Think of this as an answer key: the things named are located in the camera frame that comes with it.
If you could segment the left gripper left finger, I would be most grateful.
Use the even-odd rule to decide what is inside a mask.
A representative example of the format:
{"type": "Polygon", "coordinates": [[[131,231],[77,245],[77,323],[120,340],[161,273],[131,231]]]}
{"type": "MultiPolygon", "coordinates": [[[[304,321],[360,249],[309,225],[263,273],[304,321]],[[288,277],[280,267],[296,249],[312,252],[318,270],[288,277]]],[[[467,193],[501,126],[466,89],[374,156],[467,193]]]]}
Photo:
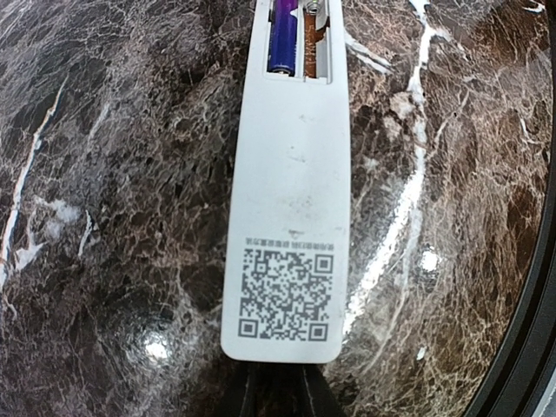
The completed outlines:
{"type": "Polygon", "coordinates": [[[278,365],[241,362],[242,393],[237,416],[271,416],[277,409],[278,365]]]}

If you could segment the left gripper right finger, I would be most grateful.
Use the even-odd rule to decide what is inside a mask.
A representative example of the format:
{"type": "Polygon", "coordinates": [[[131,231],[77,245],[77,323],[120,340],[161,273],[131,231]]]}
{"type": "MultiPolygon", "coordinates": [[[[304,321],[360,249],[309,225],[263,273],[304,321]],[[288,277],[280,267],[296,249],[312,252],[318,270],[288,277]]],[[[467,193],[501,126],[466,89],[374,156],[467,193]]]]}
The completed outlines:
{"type": "Polygon", "coordinates": [[[301,366],[301,409],[309,417],[346,417],[316,365],[301,366]]]}

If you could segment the white remote control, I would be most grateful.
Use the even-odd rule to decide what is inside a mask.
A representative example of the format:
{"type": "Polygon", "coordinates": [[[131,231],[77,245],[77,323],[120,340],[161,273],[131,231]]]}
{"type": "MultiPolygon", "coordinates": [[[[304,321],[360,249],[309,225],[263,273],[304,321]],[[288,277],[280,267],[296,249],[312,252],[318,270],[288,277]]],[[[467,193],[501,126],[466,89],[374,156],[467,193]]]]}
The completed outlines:
{"type": "Polygon", "coordinates": [[[238,361],[322,364],[341,351],[351,135],[342,6],[297,1],[295,75],[269,73],[259,1],[235,152],[221,345],[238,361]]]}

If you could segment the blue battery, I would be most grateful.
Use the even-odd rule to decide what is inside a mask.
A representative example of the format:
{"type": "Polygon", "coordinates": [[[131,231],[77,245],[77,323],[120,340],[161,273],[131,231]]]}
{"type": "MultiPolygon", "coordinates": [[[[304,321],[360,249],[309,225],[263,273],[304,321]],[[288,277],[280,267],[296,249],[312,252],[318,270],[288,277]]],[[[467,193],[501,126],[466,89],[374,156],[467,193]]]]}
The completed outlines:
{"type": "Polygon", "coordinates": [[[275,0],[270,11],[270,33],[268,49],[269,73],[295,75],[297,44],[296,0],[275,0]]]}

